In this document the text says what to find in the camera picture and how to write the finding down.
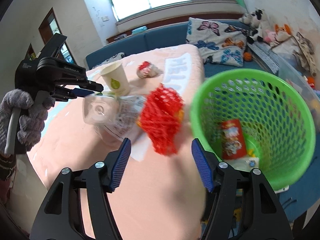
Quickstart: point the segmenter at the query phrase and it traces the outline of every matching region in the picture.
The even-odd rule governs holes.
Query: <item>green plastic basket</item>
[[[219,124],[239,119],[247,149],[254,148],[274,190],[295,183],[315,149],[316,130],[303,98],[282,79],[260,70],[230,70],[209,78],[193,99],[190,118],[194,137],[219,159]]]

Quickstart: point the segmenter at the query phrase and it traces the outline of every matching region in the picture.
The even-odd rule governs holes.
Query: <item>yellow toy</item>
[[[253,152],[254,152],[254,149],[249,149],[249,150],[247,150],[247,155],[249,155],[252,158],[255,158],[256,155]]]

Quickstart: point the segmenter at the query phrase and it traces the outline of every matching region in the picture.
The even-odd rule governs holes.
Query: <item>gray glove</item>
[[[0,104],[0,152],[2,154],[4,154],[13,107],[28,109],[28,116],[22,115],[19,119],[19,142],[26,145],[27,151],[30,151],[40,141],[44,121],[48,118],[48,110],[54,106],[55,100],[48,97],[42,105],[33,106],[33,103],[30,94],[19,89],[12,90],[4,96]]]

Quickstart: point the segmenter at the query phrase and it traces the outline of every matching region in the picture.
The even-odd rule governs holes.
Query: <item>white paper cup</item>
[[[117,96],[126,96],[130,92],[129,82],[120,62],[105,65],[100,76]]]

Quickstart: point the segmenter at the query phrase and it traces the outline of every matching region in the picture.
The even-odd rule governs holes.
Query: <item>blue gripper pad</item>
[[[191,144],[191,152],[192,152],[193,159],[196,162],[204,187],[209,192],[212,192],[214,189],[212,171],[208,164],[207,159],[204,156],[204,150],[202,146],[199,145],[198,141],[195,139],[192,141],[192,144]]]
[[[119,155],[111,172],[110,188],[112,189],[112,191],[114,191],[120,185],[122,175],[124,173],[125,167],[127,166],[127,162],[130,157],[131,141],[127,139],[121,145],[118,151],[119,151]]]

